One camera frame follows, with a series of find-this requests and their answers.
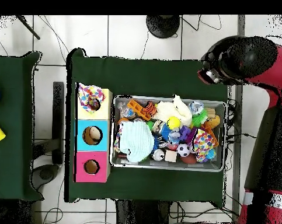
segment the orange toy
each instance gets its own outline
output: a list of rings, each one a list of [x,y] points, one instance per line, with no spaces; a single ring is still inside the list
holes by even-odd
[[[206,131],[209,135],[212,136],[213,141],[214,141],[214,142],[213,142],[213,148],[217,147],[217,146],[219,145],[219,143],[218,143],[218,141],[217,141],[215,135],[213,134],[213,131],[212,131],[212,129],[210,128],[208,122],[205,122],[205,123],[202,125],[202,127],[205,129],[205,131]]]
[[[143,106],[138,104],[135,100],[130,100],[127,103],[127,106],[131,108],[135,113],[137,113],[140,117],[142,117],[144,120],[149,121],[151,119],[151,115],[144,112],[142,110]]]
[[[143,111],[149,113],[152,117],[157,112],[156,107],[153,105],[152,101],[148,101],[147,105],[143,108]]]

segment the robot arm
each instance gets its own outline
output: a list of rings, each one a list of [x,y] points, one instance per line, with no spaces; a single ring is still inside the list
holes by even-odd
[[[214,44],[202,59],[198,76],[204,83],[250,83],[269,93],[239,224],[282,224],[282,46],[266,38],[232,36]]]

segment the gray plastic bin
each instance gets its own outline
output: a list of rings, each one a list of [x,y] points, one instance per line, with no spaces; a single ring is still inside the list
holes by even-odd
[[[123,96],[115,96],[113,100],[114,109],[114,121],[111,123],[111,146],[110,146],[110,163],[115,167],[137,167],[146,169],[171,169],[171,170],[189,170],[189,171],[205,171],[205,172],[219,172],[225,166],[225,142],[226,142],[226,131],[227,131],[227,119],[228,119],[228,107],[227,104],[222,101],[204,101],[204,106],[207,108],[214,108],[216,115],[221,119],[220,125],[213,129],[214,135],[217,137],[219,146],[215,148],[216,157],[213,160],[209,160],[206,163],[196,164],[185,164],[181,161],[180,157],[177,156],[176,163],[161,161],[157,162],[152,159],[139,162],[138,164],[122,164],[121,159],[117,158],[117,152],[113,149],[113,144],[117,134],[117,122],[120,119],[120,111],[117,108],[119,102],[128,103],[131,99],[134,99],[140,105],[145,106],[147,101],[152,101],[154,104],[163,102],[172,102],[172,98],[158,98],[158,97],[145,97],[145,96],[131,96],[130,98]],[[193,100],[182,99],[185,104],[189,104]]]

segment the dark green tablecloth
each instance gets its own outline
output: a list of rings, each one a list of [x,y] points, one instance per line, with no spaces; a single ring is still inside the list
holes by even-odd
[[[197,77],[200,61],[88,58],[81,49],[67,58],[66,149],[74,150],[75,83],[108,88],[113,95],[172,97],[227,102],[227,87],[205,85]],[[65,157],[65,200],[118,198],[164,201],[212,201],[222,205],[223,171],[174,171],[112,167],[107,183],[74,183],[73,152]]]
[[[0,199],[39,200],[30,185],[32,72],[40,57],[0,57]]]

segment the purple toy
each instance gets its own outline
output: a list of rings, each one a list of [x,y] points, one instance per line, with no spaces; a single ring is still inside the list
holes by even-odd
[[[185,125],[179,130],[181,136],[179,140],[184,141],[187,139],[187,136],[190,134],[190,128],[186,127]]]

